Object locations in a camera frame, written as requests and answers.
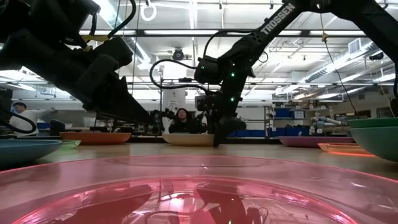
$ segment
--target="wooden table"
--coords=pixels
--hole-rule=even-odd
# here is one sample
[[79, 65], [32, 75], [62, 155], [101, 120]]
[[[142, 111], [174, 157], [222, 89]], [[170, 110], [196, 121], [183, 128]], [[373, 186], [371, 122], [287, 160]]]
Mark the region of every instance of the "wooden table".
[[36, 164], [49, 162], [74, 161], [119, 156], [156, 156], [156, 155], [222, 155], [248, 156], [270, 159], [283, 159], [310, 162], [327, 166], [342, 167], [376, 174], [398, 180], [398, 163], [377, 157], [356, 157], [334, 155], [321, 149], [285, 147], [283, 145], [221, 145], [212, 147], [177, 147], [168, 144], [121, 144], [116, 146], [78, 146], [69, 151], [58, 150]]

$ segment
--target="green bowl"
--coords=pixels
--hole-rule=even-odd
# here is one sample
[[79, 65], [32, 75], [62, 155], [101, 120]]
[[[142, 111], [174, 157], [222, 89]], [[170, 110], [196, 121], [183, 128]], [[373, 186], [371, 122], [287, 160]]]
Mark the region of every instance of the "green bowl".
[[61, 140], [62, 146], [60, 149], [69, 150], [80, 145], [81, 140]]
[[398, 127], [398, 118], [369, 118], [349, 120], [351, 128]]
[[398, 127], [351, 128], [362, 148], [383, 159], [398, 162]]

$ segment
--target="white bowl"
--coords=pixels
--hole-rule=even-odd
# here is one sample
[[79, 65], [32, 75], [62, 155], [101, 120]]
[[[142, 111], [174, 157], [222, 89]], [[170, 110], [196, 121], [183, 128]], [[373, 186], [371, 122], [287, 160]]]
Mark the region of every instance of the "white bowl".
[[213, 146], [214, 134], [163, 134], [163, 139], [174, 146]]

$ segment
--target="blue plate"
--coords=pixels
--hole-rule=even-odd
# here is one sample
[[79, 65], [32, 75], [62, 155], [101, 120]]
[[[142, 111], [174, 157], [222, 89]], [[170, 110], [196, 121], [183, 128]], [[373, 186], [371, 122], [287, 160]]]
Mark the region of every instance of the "blue plate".
[[62, 145], [53, 140], [0, 140], [0, 167], [10, 167], [40, 159]]

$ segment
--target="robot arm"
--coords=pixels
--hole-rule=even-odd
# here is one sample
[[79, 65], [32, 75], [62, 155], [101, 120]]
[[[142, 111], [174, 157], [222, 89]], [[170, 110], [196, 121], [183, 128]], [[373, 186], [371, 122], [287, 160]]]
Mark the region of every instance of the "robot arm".
[[[133, 0], [132, 19], [136, 11]], [[132, 61], [132, 51], [113, 34], [129, 21], [115, 27], [103, 44], [92, 49], [79, 35], [91, 15], [96, 29], [100, 7], [92, 0], [0, 0], [0, 70], [25, 66], [61, 90], [69, 92], [89, 111], [123, 121], [152, 124], [148, 112], [129, 94], [126, 79], [117, 69]], [[67, 45], [77, 45], [71, 49]]]
[[224, 55], [219, 58], [205, 55], [199, 59], [195, 72], [198, 82], [218, 84], [216, 80], [222, 81], [218, 94], [196, 98], [198, 110], [213, 110], [212, 119], [218, 123], [215, 134], [221, 138], [246, 127], [236, 119], [235, 111], [242, 100], [246, 78], [254, 76], [251, 67], [267, 45], [302, 12], [331, 12], [354, 22], [395, 63], [398, 62], [398, 22], [375, 0], [283, 0], [283, 3], [262, 26], [237, 41]]

